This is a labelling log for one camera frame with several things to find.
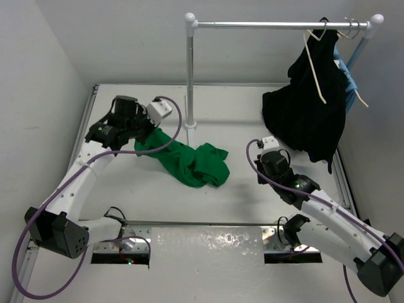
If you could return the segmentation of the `green t-shirt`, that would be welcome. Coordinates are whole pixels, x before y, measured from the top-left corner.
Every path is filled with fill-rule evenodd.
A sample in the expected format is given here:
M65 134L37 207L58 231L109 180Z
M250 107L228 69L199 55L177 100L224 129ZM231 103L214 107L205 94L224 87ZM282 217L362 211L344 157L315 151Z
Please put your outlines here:
M181 183L194 188L205 185L222 186L230 175L225 163L228 151L209 143L196 149L184 143L173 141L163 150L149 153L164 169Z

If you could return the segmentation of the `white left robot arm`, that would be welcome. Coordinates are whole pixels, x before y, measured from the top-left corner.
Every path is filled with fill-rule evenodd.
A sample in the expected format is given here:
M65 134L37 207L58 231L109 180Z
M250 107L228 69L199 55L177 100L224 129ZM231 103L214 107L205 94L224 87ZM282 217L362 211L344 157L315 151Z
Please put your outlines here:
M55 193L40 208L31 207L26 212L34 243L75 259L92 244L118 238L122 219L104 215L80 221L83 205L119 150L131 139L145 141L171 112L170 105L159 98L144 106L137 98L116 96L106 115L90 126L76 160Z

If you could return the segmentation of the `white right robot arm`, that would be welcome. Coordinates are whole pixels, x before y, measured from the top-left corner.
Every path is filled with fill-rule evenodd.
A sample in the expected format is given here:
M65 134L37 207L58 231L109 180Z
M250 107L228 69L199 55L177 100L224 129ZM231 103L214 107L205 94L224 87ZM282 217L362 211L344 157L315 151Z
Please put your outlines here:
M310 177L296 174L278 150L265 150L251 168L281 200L298 209L283 228L287 244L315 247L351 270L365 288L385 297L403 277L403 237L387 235L335 203Z

